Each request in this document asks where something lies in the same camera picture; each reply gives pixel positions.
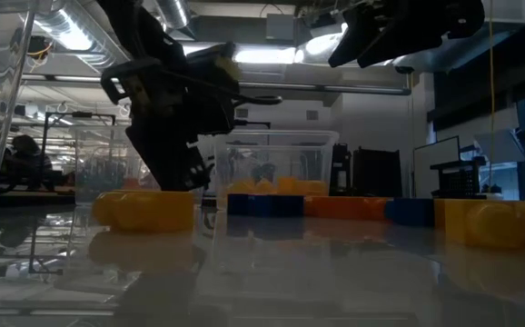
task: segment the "glass window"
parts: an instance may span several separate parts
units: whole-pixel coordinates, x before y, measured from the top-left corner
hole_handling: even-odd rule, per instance
[[[472,160],[475,156],[481,156],[480,150],[468,151],[461,154],[461,160]],[[489,184],[489,161],[479,168],[479,185]],[[492,183],[502,189],[505,200],[519,200],[519,176],[517,163],[496,163],[492,166]]]

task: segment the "fluorescent light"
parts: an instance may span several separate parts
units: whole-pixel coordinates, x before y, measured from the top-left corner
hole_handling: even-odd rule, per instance
[[[245,64],[292,64],[295,48],[241,50],[234,57],[237,63]]]
[[[313,38],[305,45],[305,50],[309,55],[318,55],[333,48],[339,41],[342,33],[323,35]]]
[[[305,54],[302,50],[297,50],[297,53],[295,54],[295,60],[294,62],[296,64],[302,63],[302,61],[305,60]]]
[[[59,82],[101,82],[99,77],[87,76],[55,76],[54,79]]]
[[[64,9],[59,10],[59,15],[65,20],[62,32],[56,31],[48,25],[41,24],[38,20],[35,20],[35,23],[50,34],[55,41],[69,50],[84,51],[90,49],[93,46],[93,41],[79,28],[73,18]]]
[[[59,119],[59,122],[63,123],[63,124],[68,124],[68,125],[72,125],[73,123],[65,120],[65,119]]]

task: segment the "white table surface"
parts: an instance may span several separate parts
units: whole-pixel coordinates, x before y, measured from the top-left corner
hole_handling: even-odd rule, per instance
[[[3,210],[0,326],[39,325],[525,326],[525,251],[374,222],[197,211],[190,233],[119,235],[86,208]]]

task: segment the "ceiling duct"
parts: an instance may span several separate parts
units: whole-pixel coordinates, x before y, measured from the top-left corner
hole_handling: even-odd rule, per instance
[[[185,0],[155,0],[168,28],[180,29],[190,23],[192,15]]]
[[[75,0],[57,0],[47,15],[36,15],[35,24],[58,44],[74,52],[96,72],[124,63],[127,55]]]

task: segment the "orange block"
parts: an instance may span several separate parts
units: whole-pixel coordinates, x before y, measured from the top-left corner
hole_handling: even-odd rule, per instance
[[[384,208],[388,198],[308,196],[305,215],[309,217],[387,222]]]

